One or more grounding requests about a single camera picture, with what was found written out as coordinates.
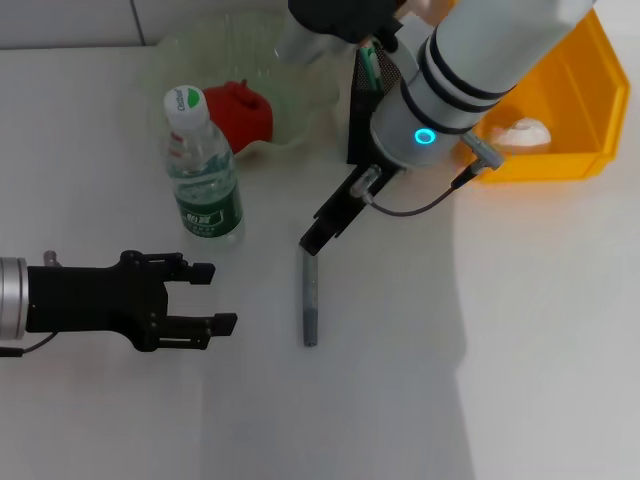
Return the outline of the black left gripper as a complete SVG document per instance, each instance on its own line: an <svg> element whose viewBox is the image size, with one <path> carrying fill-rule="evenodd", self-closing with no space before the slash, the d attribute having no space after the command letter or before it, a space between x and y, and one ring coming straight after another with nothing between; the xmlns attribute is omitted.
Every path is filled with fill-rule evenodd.
<svg viewBox="0 0 640 480"><path fill-rule="evenodd" d="M167 316L164 282L210 285L212 263L190 264L182 253L125 251L111 267L30 266L29 333L113 332L140 352L159 348L206 350L230 336L238 317Z"/></svg>

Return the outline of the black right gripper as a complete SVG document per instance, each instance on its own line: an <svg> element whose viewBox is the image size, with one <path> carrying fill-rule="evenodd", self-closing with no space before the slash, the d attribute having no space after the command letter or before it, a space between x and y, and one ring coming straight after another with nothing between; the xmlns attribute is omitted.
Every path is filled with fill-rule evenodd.
<svg viewBox="0 0 640 480"><path fill-rule="evenodd" d="M301 237L299 246L307 254L316 256L364 209L365 202L351 194L351 187L367 173L377 173L375 181L368 188L371 195L376 195L399 171L399 167L386 164L357 166L315 214L315 222Z"/></svg>

